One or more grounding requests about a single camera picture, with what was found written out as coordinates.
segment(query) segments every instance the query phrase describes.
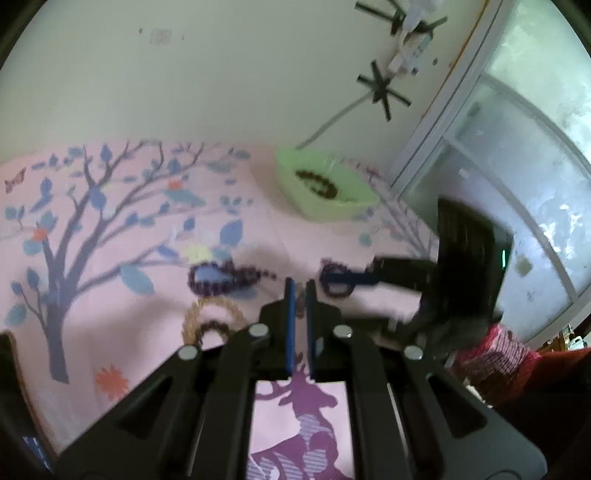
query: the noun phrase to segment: red patterned fabric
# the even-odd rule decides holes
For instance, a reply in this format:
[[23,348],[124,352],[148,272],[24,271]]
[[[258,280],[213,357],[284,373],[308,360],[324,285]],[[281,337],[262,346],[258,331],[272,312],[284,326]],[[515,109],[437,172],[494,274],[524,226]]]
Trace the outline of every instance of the red patterned fabric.
[[452,371],[468,378],[486,402],[498,405],[523,392],[540,358],[510,330],[493,325],[480,345],[457,353]]

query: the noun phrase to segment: printed tree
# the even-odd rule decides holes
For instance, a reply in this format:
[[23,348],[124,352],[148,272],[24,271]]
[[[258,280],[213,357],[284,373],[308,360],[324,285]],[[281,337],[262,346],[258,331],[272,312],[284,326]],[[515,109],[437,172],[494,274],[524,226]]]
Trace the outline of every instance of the printed tree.
[[[138,151],[147,147],[152,147],[158,152],[156,155],[158,158],[151,160],[150,167],[143,169],[140,177],[133,175],[117,177],[116,174],[121,166],[132,161]],[[25,320],[27,311],[38,319],[47,339],[49,368],[54,380],[69,382],[62,334],[64,320],[76,299],[116,278],[120,278],[134,293],[152,294],[154,285],[143,271],[144,268],[158,265],[184,266],[178,252],[164,239],[133,258],[82,281],[85,268],[96,249],[117,240],[119,235],[131,229],[149,228],[158,218],[191,214],[205,206],[205,200],[184,187],[189,171],[204,165],[210,171],[227,173],[237,160],[244,160],[250,156],[244,150],[235,151],[231,148],[217,160],[202,161],[201,158],[205,153],[203,143],[197,151],[192,149],[190,143],[179,144],[171,153],[172,155],[182,154],[183,158],[189,160],[185,163],[177,158],[167,161],[162,142],[141,141],[133,148],[130,148],[127,143],[123,152],[116,157],[107,144],[103,145],[100,151],[100,162],[93,163],[93,158],[87,155],[86,147],[72,147],[68,151],[68,156],[61,162],[52,155],[47,162],[34,164],[31,167],[32,170],[50,171],[76,166],[77,163],[82,164],[79,170],[70,174],[71,178],[78,179],[73,180],[75,184],[72,184],[65,193],[72,202],[73,213],[67,220],[60,239],[51,235],[59,219],[48,209],[55,197],[53,183],[48,177],[40,184],[40,198],[28,210],[25,206],[6,207],[6,219],[17,225],[16,231],[9,237],[28,234],[28,238],[22,243],[25,255],[42,254],[47,266],[46,291],[41,285],[39,274],[30,267],[27,268],[26,282],[33,296],[25,291],[19,281],[11,283],[12,292],[20,297],[22,302],[10,309],[6,316],[6,323],[10,327],[17,326]],[[130,189],[116,206],[107,207],[105,187],[112,183],[129,184]],[[77,194],[81,189],[80,185],[83,190],[81,195]],[[163,203],[158,209],[149,213],[139,213],[136,210],[141,202],[154,196],[163,197]],[[228,213],[235,215],[236,206],[228,206],[226,203],[228,203],[227,197],[220,199],[222,207]],[[86,233],[85,230],[88,228],[85,226],[84,230],[82,229],[81,220],[85,212],[90,209],[98,212],[98,220]],[[40,215],[38,220],[34,220],[37,215]],[[34,222],[34,226],[24,225],[29,219]],[[194,216],[187,217],[183,222],[183,229],[190,231],[194,227]],[[66,268],[66,254],[72,255],[70,243],[75,235],[84,235],[85,238],[80,248],[74,252],[71,265]],[[220,232],[220,244],[224,247],[236,246],[241,238],[241,220],[227,223]],[[222,256],[227,254],[227,251],[221,253]]]

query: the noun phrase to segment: purple deer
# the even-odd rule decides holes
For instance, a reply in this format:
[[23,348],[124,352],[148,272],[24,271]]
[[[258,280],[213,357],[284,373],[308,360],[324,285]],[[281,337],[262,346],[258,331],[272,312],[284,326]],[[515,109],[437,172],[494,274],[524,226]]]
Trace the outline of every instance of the purple deer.
[[279,402],[291,404],[300,431],[297,435],[249,458],[247,480],[345,480],[335,460],[339,456],[335,431],[320,412],[321,408],[334,408],[337,400],[324,393],[316,384],[306,380],[303,353],[296,356],[296,372],[289,384],[280,387],[272,382],[270,394],[257,394],[257,400],[273,400],[289,393]]

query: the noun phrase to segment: butterfly print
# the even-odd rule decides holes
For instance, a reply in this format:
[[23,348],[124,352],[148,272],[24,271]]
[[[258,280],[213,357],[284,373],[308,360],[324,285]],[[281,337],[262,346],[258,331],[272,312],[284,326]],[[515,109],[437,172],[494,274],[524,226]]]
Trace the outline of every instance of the butterfly print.
[[15,176],[12,180],[4,180],[4,186],[6,187],[6,193],[10,193],[12,192],[12,189],[17,186],[20,185],[23,180],[25,179],[25,170],[27,168],[23,168],[20,172],[17,173],[17,176]]

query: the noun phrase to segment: plastic bowl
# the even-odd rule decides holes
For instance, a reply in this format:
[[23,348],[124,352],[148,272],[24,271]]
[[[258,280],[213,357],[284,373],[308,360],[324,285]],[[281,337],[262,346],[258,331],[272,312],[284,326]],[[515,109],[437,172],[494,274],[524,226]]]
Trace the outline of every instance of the plastic bowl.
[[[351,169],[326,154],[310,150],[277,150],[277,180],[283,193],[301,214],[318,222],[344,220],[360,215],[379,202],[371,187]],[[313,171],[329,179],[337,187],[332,200],[312,192],[300,179],[298,170]]]

